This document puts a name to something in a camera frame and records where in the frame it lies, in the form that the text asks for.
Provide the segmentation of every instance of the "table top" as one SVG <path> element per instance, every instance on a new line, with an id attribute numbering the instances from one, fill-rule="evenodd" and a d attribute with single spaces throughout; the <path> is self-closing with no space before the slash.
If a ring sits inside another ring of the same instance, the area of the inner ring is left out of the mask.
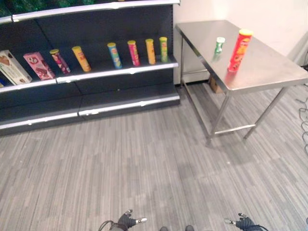
<path id="1" fill-rule="evenodd" d="M 252 37 L 239 70 L 227 67 L 239 28 L 226 20 L 180 23 L 177 30 L 224 91 L 245 93 L 308 82 L 308 72 L 260 40 Z M 215 54 L 216 38 L 226 39 Z"/>

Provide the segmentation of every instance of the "white shelf strip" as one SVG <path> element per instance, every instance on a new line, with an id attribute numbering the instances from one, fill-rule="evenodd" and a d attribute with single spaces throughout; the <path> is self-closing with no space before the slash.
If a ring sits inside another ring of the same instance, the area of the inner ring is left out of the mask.
<path id="1" fill-rule="evenodd" d="M 51 120 L 57 120 L 57 119 L 65 119 L 65 118 L 72 118 L 72 117 L 77 117 L 78 113 L 68 113 L 68 114 L 62 114 L 62 115 L 55 115 L 55 116 L 47 116 L 47 117 L 42 117 L 38 119 L 29 119 L 25 121 L 20 121 L 16 123 L 10 123 L 10 124 L 5 124 L 5 125 L 0 125 L 0 130 L 1 129 L 6 129 L 6 128 L 14 128 L 14 127 L 19 127 L 19 126 L 25 126 L 25 125 L 33 125 L 37 123 L 42 123 L 42 122 L 48 122 Z"/>
<path id="2" fill-rule="evenodd" d="M 11 22 L 12 22 L 12 17 L 11 16 L 6 16 L 6 17 L 1 17 L 0 18 L 0 24 L 11 23 Z"/>
<path id="3" fill-rule="evenodd" d="M 115 75 L 125 75 L 125 74 L 135 74 L 139 72 L 146 72 L 146 71 L 154 71 L 154 70 L 162 70 L 162 69 L 169 69 L 173 67 L 179 66 L 178 63 L 170 63 L 170 64 L 158 64 L 153 66 L 142 66 L 142 67 L 131 67 L 119 70 L 111 70 L 111 71 L 100 71 L 88 74 L 81 74 L 81 75 L 73 75 L 68 77 L 58 77 L 58 83 L 69 83 L 72 81 L 78 81 L 88 78 L 97 78 L 97 77 L 105 77 L 105 76 L 115 76 Z"/>
<path id="4" fill-rule="evenodd" d="M 40 82 L 33 82 L 33 83 L 25 83 L 25 84 L 19 84 L 19 85 L 14 85 L 14 86 L 8 86 L 8 87 L 3 87 L 0 88 L 0 94 L 8 91 L 13 91 L 13 90 L 21 90 L 21 89 L 26 89 L 26 88 L 34 88 L 38 86 L 46 86 L 46 85 L 52 85 L 56 84 L 57 81 L 55 79 L 48 79 L 48 80 L 43 80 Z"/>
<path id="5" fill-rule="evenodd" d="M 126 103 L 126 104 L 103 107 L 103 108 L 98 108 L 98 109 L 85 110 L 85 111 L 80 111 L 78 114 L 80 116 L 89 116 L 89 115 L 99 114 L 99 113 L 102 113 L 102 112 L 110 112 L 110 111 L 115 111 L 115 110 L 120 110 L 120 109 L 133 108 L 133 107 L 144 107 L 144 106 L 151 105 L 151 104 L 175 101 L 175 100 L 179 100 L 179 99 L 180 99 L 180 96 L 178 96 L 178 95 L 177 96 L 170 96 L 170 97 L 165 97 L 165 98 L 161 98 L 161 99 L 139 101 L 139 102 L 135 102 L 135 103 Z"/>
<path id="6" fill-rule="evenodd" d="M 30 13 L 21 13 L 13 15 L 13 22 L 20 22 L 23 20 L 41 18 L 52 15 L 60 15 L 67 13 L 88 12 L 88 11 L 100 11 L 100 10 L 114 10 L 120 8 L 130 8 L 138 6 L 155 6 L 155 5 L 171 5 L 179 4 L 180 0 L 141 0 L 141 1 L 123 1 L 123 2 L 110 2 L 85 6 L 73 6 L 66 8 L 58 8 Z"/>

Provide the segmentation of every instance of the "stainless steel table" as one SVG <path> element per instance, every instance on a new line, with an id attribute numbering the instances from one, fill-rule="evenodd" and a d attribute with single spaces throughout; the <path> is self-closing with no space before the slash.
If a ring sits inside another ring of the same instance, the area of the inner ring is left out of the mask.
<path id="1" fill-rule="evenodd" d="M 209 133 L 209 139 L 218 134 L 250 128 L 244 137 L 247 139 L 290 86 L 304 84 L 308 81 L 308 73 L 304 69 L 256 38 L 252 38 L 250 41 L 237 73 L 228 72 L 227 66 L 238 37 L 239 28 L 226 20 L 181 23 L 176 25 L 176 29 L 182 36 L 181 84 L 186 88 L 192 102 L 194 103 L 183 75 L 200 71 L 183 72 L 183 40 L 187 42 L 206 68 L 201 71 L 209 71 L 225 93 L 225 99 Z M 221 54 L 214 53 L 217 37 L 226 38 Z M 223 117 L 231 97 L 273 88 L 282 89 L 255 124 L 217 131 L 217 125 Z"/>

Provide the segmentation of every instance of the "white box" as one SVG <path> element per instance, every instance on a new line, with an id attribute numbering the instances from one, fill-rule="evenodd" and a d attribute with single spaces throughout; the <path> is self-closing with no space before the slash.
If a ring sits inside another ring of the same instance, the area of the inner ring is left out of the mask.
<path id="1" fill-rule="evenodd" d="M 32 80 L 9 50 L 0 51 L 0 71 L 14 85 L 30 83 Z"/>

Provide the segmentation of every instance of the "metal finger tip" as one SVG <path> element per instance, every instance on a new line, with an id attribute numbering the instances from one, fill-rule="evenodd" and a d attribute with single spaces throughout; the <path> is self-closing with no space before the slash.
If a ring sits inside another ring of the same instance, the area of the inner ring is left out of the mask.
<path id="1" fill-rule="evenodd" d="M 132 209 L 128 209 L 124 214 L 128 215 L 132 212 L 133 210 Z"/>
<path id="2" fill-rule="evenodd" d="M 136 220 L 136 224 L 145 223 L 148 219 L 147 218 L 140 218 Z"/>
<path id="3" fill-rule="evenodd" d="M 240 217 L 246 218 L 247 216 L 244 213 L 239 213 Z"/>
<path id="4" fill-rule="evenodd" d="M 224 222 L 228 225 L 235 225 L 236 222 L 234 220 L 231 220 L 229 218 L 224 218 Z"/>

